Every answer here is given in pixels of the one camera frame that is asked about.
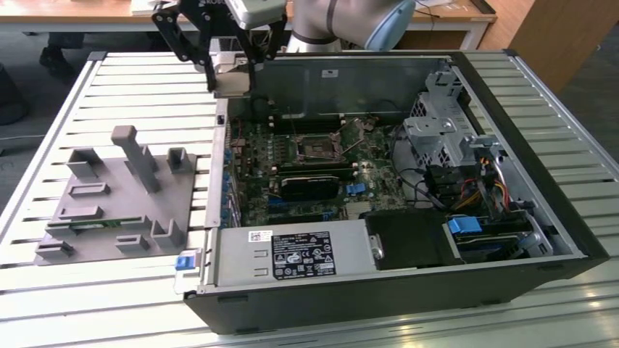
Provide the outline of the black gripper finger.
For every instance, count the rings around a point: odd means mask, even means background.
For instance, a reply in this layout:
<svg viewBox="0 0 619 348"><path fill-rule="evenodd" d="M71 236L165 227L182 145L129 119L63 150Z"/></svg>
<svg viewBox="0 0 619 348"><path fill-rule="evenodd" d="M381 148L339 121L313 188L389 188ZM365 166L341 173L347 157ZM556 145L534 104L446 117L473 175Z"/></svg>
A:
<svg viewBox="0 0 619 348"><path fill-rule="evenodd" d="M182 13L179 5L181 3L169 7L157 5L151 19L179 60L193 62L197 70L206 74L207 91L213 92L217 88L217 73L210 56L210 37L201 35L198 45L189 40L178 24L178 17Z"/></svg>
<svg viewBox="0 0 619 348"><path fill-rule="evenodd" d="M274 60L277 58L278 51L281 49L281 40L283 38L285 29L287 25L287 16L282 15L278 21L269 24L270 34L269 41L255 43L250 30L242 28L238 29L237 38L243 48L245 55L247 57L247 73L249 73L249 90L253 91L257 85L257 67L263 64L266 60Z"/></svg>

